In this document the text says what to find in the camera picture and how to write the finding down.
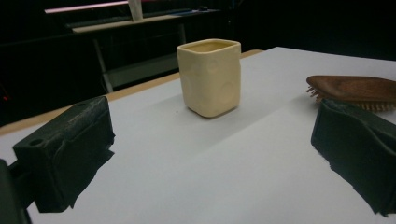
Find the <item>white table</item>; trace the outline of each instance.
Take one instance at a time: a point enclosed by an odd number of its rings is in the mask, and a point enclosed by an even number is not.
[[[34,223],[395,223],[366,201],[310,144],[318,106],[312,75],[395,79],[396,62],[274,48],[242,59],[235,110],[203,119],[179,80],[111,101],[113,158],[74,209]],[[381,117],[396,123],[396,112]],[[0,136],[0,157],[40,125]]]

